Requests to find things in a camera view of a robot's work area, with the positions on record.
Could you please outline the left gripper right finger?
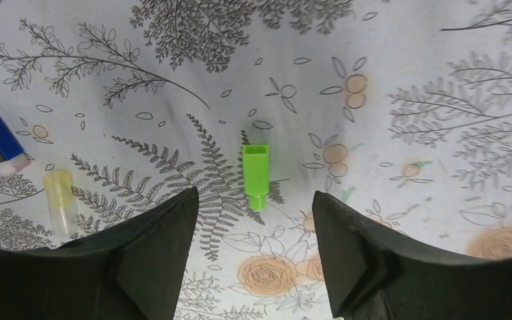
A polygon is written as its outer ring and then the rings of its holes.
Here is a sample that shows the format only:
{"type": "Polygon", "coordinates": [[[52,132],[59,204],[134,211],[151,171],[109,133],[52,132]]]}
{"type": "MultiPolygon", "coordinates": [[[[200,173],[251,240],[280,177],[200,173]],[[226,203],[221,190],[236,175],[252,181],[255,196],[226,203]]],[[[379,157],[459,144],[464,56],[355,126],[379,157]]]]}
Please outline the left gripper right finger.
{"type": "Polygon", "coordinates": [[[312,212],[334,317],[512,319],[512,258],[422,243],[321,191],[312,212]]]}

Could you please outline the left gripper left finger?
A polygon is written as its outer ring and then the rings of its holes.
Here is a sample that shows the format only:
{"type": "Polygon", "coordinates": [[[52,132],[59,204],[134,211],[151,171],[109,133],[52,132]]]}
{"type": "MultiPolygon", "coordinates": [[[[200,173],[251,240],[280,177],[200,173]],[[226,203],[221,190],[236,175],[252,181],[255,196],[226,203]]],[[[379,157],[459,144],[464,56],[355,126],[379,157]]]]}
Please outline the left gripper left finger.
{"type": "Polygon", "coordinates": [[[198,210],[189,188],[56,249],[0,249],[0,319],[172,319],[198,210]]]}

